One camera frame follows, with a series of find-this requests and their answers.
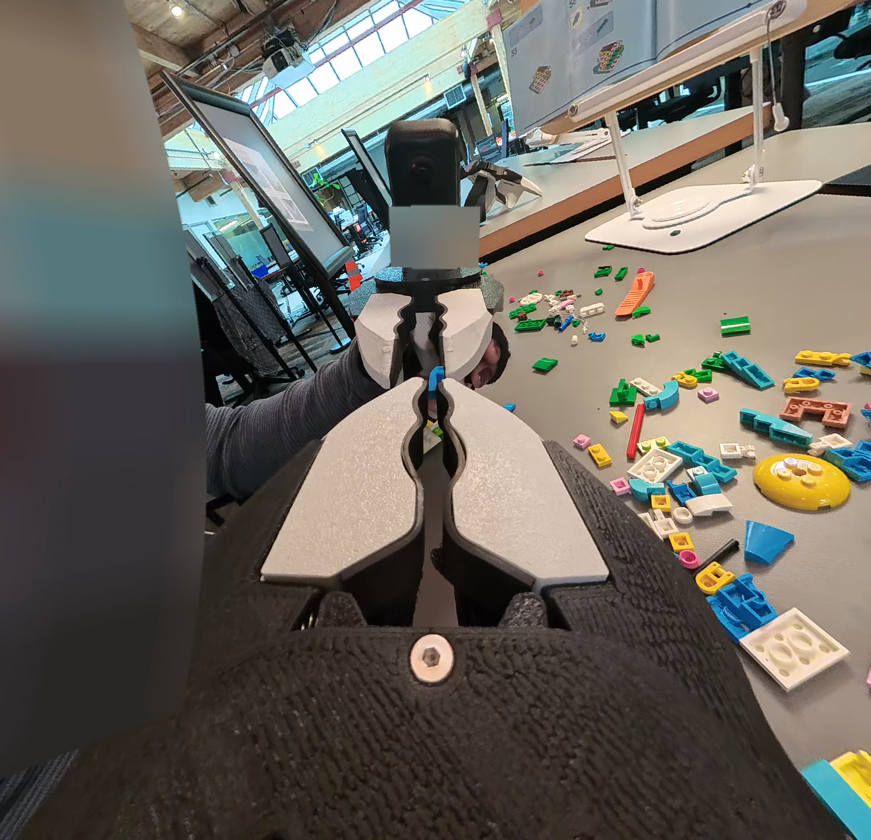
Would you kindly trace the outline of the orange brick separator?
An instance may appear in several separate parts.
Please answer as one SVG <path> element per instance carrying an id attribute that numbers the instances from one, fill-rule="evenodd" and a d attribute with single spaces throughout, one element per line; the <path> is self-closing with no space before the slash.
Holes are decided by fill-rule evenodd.
<path id="1" fill-rule="evenodd" d="M 652 271 L 638 273 L 625 299 L 615 310 L 615 317 L 625 318 L 632 316 L 637 309 L 644 305 L 655 286 L 655 282 L 656 276 Z"/>

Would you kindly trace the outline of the large yellow panel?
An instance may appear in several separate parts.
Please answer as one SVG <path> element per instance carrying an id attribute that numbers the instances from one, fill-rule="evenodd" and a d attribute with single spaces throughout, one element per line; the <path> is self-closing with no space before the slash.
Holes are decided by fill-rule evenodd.
<path id="1" fill-rule="evenodd" d="M 865 750 L 847 751 L 834 758 L 831 766 L 847 784 L 870 806 L 871 759 Z"/>

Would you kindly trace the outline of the open instruction booklet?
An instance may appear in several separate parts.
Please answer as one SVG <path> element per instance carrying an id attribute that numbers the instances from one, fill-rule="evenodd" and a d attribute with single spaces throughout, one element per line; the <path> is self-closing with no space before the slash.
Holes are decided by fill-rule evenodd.
<path id="1" fill-rule="evenodd" d="M 774 0 L 541 0 L 504 34 L 517 135 Z"/>

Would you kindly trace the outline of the spare black grey gripper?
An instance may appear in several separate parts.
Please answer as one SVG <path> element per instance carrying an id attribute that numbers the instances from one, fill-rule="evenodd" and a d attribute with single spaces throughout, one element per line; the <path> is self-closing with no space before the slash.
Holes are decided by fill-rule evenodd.
<path id="1" fill-rule="evenodd" d="M 542 190 L 522 174 L 486 160 L 477 159 L 461 166 L 462 176 L 471 184 L 464 207 L 475 207 L 480 223 L 485 223 L 495 206 L 514 207 L 525 193 L 542 197 Z"/>

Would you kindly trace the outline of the long light blue slope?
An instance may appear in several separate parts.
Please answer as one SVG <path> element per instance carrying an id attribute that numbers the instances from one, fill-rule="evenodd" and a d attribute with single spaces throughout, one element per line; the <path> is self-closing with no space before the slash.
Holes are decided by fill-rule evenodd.
<path id="1" fill-rule="evenodd" d="M 773 442 L 789 444 L 802 450 L 808 449 L 813 442 L 812 435 L 799 426 L 758 410 L 740 409 L 739 421 Z"/>

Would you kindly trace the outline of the blue bracket brick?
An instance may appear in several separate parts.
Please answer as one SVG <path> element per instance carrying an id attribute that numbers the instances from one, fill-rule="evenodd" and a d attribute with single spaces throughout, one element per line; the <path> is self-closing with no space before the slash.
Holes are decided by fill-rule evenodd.
<path id="1" fill-rule="evenodd" d="M 742 574 L 706 600 L 736 644 L 778 617 L 767 595 L 756 586 L 752 573 Z"/>

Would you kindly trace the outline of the terracotta notched plate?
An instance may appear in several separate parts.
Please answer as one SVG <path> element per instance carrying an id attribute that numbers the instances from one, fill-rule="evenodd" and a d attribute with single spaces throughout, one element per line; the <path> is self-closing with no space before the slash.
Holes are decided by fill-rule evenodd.
<path id="1" fill-rule="evenodd" d="M 806 418 L 818 418 L 822 425 L 843 431 L 847 428 L 853 406 L 850 403 L 818 398 L 788 398 L 779 418 L 787 422 L 800 422 Z"/>

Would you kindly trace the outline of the scattered small toy bricks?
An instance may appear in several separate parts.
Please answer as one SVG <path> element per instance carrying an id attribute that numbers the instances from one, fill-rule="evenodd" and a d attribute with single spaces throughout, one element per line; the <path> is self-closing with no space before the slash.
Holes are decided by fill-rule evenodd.
<path id="1" fill-rule="evenodd" d="M 796 607 L 837 639 L 850 655 L 800 689 L 852 677 L 869 700 L 869 238 L 855 222 L 818 230 L 804 214 L 788 214 L 694 254 L 660 256 L 584 240 L 584 230 L 548 240 L 527 255 L 500 262 L 507 331 L 509 312 L 531 292 L 543 294 L 526 319 L 548 318 L 531 333 L 509 333 L 514 353 L 501 401 L 547 438 L 574 447 L 601 473 L 619 501 L 657 522 L 665 545 L 705 560 L 726 541 L 740 550 L 720 564 L 737 577 L 752 573 L 768 602 L 783 614 Z M 644 305 L 616 318 L 640 272 L 656 276 Z M 722 337 L 720 320 L 747 315 L 749 334 Z M 848 367 L 795 362 L 800 350 L 850 353 Z M 775 381 L 759 390 L 742 381 L 720 353 L 735 351 Z M 558 359 L 548 374 L 539 358 Z M 611 408 L 623 377 L 660 388 L 676 380 L 680 400 L 647 411 L 637 455 L 626 449 L 639 392 L 631 407 Z M 843 431 L 818 418 L 792 422 L 809 432 L 806 450 L 747 428 L 739 411 L 779 418 L 791 397 L 850 403 Z M 630 478 L 628 469 L 653 449 L 680 455 L 684 467 L 663 484 Z M 837 508 L 798 511 L 765 497 L 756 465 L 779 454 L 806 453 L 840 469 L 852 484 Z M 746 563 L 746 520 L 794 534 L 794 544 L 770 566 Z"/>

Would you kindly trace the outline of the large white square plate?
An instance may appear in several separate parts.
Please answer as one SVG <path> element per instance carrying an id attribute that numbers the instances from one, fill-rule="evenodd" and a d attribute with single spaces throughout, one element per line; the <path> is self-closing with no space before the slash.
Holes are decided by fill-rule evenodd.
<path id="1" fill-rule="evenodd" d="M 739 646 L 785 692 L 850 655 L 842 643 L 796 607 L 740 639 Z"/>

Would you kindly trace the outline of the black mesh office chair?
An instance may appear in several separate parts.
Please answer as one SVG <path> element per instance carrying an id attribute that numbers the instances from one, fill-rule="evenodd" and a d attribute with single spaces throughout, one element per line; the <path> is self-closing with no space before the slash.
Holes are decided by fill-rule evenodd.
<path id="1" fill-rule="evenodd" d="M 303 368 L 288 365 L 280 355 L 278 345 L 283 337 L 315 369 L 265 287 L 249 272 L 244 273 L 245 280 L 238 279 L 232 270 L 225 272 L 190 231 L 184 236 L 201 334 L 206 399 L 223 405 L 217 386 L 219 375 L 231 377 L 241 388 L 229 399 L 232 407 L 266 398 L 274 385 L 304 377 Z"/>

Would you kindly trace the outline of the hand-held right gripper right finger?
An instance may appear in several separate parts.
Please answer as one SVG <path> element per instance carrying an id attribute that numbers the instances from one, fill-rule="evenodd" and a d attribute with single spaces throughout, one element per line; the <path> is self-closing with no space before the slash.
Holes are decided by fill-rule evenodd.
<path id="1" fill-rule="evenodd" d="M 607 580 L 608 567 L 539 434 L 456 380 L 445 439 L 459 445 L 450 524 L 459 543 L 534 592 Z"/>

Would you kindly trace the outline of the white round hole plate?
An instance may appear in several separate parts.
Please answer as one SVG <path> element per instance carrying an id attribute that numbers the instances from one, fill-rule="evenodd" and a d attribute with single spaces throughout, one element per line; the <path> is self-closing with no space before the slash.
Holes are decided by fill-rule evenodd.
<path id="1" fill-rule="evenodd" d="M 627 471 L 630 478 L 643 479 L 651 484 L 663 484 L 684 467 L 683 458 L 667 449 L 653 449 L 641 456 Z"/>

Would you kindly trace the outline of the blue fan shaped wedge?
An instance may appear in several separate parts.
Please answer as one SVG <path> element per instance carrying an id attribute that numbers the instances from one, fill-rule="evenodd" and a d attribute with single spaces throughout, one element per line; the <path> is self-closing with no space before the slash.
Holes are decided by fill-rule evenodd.
<path id="1" fill-rule="evenodd" d="M 746 520 L 744 560 L 755 565 L 773 565 L 795 542 L 795 535 L 775 526 Z"/>

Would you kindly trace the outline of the large light blue panel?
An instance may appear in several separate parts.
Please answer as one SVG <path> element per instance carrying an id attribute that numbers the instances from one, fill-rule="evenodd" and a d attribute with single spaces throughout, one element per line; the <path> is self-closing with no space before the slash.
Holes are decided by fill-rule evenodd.
<path id="1" fill-rule="evenodd" d="M 870 807 L 829 761 L 819 759 L 801 771 L 805 781 L 827 810 L 855 839 L 870 838 Z"/>

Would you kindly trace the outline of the light blue stepped slope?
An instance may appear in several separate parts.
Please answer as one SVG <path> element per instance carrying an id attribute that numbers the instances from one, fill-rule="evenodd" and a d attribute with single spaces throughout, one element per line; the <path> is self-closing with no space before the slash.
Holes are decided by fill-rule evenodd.
<path id="1" fill-rule="evenodd" d="M 720 358 L 725 365 L 742 381 L 759 390 L 773 388 L 775 381 L 768 373 L 735 351 L 723 351 Z"/>

